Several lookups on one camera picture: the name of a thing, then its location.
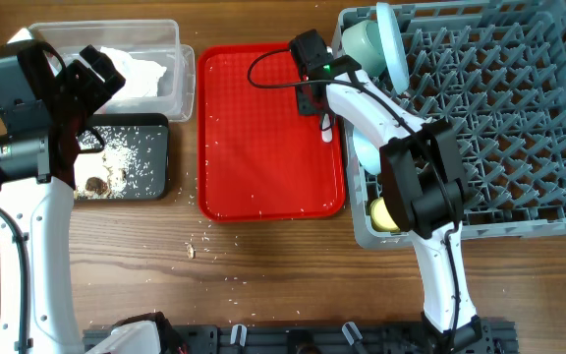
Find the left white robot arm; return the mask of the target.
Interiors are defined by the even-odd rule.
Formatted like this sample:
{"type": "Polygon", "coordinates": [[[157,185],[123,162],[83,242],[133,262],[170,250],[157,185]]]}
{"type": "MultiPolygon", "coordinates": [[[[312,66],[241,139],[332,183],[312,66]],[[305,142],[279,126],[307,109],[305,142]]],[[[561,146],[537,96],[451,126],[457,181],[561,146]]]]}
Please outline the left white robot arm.
{"type": "Polygon", "coordinates": [[[92,46],[66,62],[19,30],[0,45],[0,353],[82,353],[70,222],[79,139],[125,84],[92,46]]]}

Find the light blue bowl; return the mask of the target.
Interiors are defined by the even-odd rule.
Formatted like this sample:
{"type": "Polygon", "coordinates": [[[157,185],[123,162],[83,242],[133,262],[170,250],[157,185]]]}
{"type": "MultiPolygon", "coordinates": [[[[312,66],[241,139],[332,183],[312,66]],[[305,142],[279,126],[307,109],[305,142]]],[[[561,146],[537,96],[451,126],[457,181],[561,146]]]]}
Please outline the light blue bowl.
{"type": "Polygon", "coordinates": [[[379,150],[358,128],[353,130],[353,146],[362,168],[371,175],[378,175],[381,172],[379,150]]]}

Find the yellow cup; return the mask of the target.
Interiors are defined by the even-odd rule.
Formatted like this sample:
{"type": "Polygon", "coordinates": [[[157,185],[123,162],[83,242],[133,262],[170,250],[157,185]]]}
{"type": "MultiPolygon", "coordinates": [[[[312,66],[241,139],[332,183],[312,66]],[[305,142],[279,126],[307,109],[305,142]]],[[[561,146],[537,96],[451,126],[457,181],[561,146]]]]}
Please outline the yellow cup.
{"type": "Polygon", "coordinates": [[[371,202],[369,215],[372,227],[381,232],[399,232],[400,228],[387,210],[383,197],[371,202]]]}

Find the light blue plate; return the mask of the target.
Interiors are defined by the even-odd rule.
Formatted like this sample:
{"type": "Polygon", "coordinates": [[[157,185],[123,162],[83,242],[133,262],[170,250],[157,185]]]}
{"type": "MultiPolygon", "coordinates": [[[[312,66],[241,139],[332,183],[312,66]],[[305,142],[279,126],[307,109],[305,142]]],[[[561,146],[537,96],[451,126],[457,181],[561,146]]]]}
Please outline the light blue plate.
{"type": "Polygon", "coordinates": [[[398,21],[388,3],[377,2],[375,12],[388,75],[396,93],[402,94],[409,87],[410,75],[398,21]]]}

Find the green bowl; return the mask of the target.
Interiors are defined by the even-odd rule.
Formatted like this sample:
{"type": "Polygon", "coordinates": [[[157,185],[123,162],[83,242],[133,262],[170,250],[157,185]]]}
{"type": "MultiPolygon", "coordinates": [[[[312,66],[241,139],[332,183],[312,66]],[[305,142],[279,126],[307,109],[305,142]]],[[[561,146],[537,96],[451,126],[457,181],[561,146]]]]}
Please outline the green bowl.
{"type": "Polygon", "coordinates": [[[377,22],[364,20],[345,29],[342,47],[370,76],[378,77],[386,69],[377,22]]]}

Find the pink plastic fork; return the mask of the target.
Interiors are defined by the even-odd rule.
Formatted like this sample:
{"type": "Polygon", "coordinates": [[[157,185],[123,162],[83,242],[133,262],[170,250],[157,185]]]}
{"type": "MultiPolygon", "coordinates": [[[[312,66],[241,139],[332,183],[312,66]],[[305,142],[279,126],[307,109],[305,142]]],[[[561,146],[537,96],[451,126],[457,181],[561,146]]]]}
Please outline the pink plastic fork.
{"type": "Polygon", "coordinates": [[[328,113],[324,113],[320,121],[321,139],[324,143],[331,143],[333,140],[332,121],[328,113]]]}

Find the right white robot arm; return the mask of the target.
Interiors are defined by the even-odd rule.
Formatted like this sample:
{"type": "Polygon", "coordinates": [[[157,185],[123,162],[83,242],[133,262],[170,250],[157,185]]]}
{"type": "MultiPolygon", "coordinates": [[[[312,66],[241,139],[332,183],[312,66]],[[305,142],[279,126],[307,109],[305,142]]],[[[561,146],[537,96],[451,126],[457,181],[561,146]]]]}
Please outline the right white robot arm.
{"type": "Polygon", "coordinates": [[[452,125],[400,107],[355,59],[334,57],[314,29],[285,50],[299,73],[291,88],[314,111],[349,121],[379,152],[384,203],[411,233],[423,281],[426,350],[457,353],[481,340],[462,259],[467,178],[452,125]]]}

